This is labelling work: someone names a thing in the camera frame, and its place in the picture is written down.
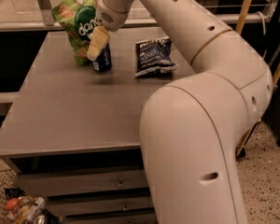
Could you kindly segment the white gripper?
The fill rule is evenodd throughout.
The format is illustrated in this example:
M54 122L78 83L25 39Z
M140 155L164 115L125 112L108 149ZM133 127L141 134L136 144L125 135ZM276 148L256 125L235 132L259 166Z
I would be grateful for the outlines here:
M128 18L128 11L120 12L109 8L103 0L97 1L96 19L102 26L96 26L91 33L91 42L87 51L87 58L95 61L109 41L109 31L120 29Z

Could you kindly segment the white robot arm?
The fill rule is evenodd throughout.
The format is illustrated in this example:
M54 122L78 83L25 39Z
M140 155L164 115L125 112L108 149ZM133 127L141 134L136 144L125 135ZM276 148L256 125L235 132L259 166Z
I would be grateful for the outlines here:
M127 20L134 0L98 0L88 56ZM229 25L194 0L139 0L194 75L155 91L139 127L159 224L247 224L235 149L273 93L269 66Z

